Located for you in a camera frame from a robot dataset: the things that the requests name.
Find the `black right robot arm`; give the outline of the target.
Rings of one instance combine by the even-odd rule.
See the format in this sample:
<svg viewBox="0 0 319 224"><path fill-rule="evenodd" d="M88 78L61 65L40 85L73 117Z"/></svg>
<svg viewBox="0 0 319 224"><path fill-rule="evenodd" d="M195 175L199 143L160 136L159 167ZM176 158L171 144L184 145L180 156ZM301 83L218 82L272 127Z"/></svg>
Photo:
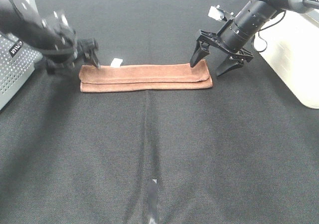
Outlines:
<svg viewBox="0 0 319 224"><path fill-rule="evenodd" d="M288 10L308 13L318 7L319 0L249 0L239 13L234 15L220 6L213 6L208 15L224 25L217 33L199 31L190 66L195 67L210 54L210 46L214 46L228 55L216 69L217 76L241 68L245 62L253 59L252 53L245 49L244 45L264 29L266 22Z"/></svg>

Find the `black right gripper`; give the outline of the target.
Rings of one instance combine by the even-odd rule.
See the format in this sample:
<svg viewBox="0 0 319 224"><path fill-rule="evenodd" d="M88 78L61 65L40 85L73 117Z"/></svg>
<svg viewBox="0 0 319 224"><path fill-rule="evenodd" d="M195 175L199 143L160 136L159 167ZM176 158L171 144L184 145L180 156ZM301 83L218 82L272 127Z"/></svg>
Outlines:
<svg viewBox="0 0 319 224"><path fill-rule="evenodd" d="M216 76L242 68L244 60L250 62L254 56L244 47L233 49L227 45L216 33L199 30L197 32L196 47L190 59L190 66L194 68L199 61L210 54L210 46L218 48L229 56L216 69Z"/></svg>

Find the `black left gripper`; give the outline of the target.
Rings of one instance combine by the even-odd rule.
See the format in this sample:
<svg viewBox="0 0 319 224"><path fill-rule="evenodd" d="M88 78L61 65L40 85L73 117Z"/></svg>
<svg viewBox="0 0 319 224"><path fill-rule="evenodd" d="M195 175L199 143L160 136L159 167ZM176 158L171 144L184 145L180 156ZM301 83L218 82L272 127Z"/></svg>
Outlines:
<svg viewBox="0 0 319 224"><path fill-rule="evenodd" d="M100 68L100 61L95 53L98 49L96 39L90 38L76 40L74 46L70 48L47 50L47 73L53 75L58 69L70 69L78 59L83 59L86 65Z"/></svg>

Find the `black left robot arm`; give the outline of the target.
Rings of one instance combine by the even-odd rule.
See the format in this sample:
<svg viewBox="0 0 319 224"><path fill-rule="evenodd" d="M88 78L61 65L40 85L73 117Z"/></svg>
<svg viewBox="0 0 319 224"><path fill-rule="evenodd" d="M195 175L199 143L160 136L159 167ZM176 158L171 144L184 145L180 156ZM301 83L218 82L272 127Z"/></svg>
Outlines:
<svg viewBox="0 0 319 224"><path fill-rule="evenodd" d="M43 56L37 66L53 75L60 69L71 69L78 59L100 68L94 38L79 39L63 11L42 18L26 0L0 0L0 31L12 34Z"/></svg>

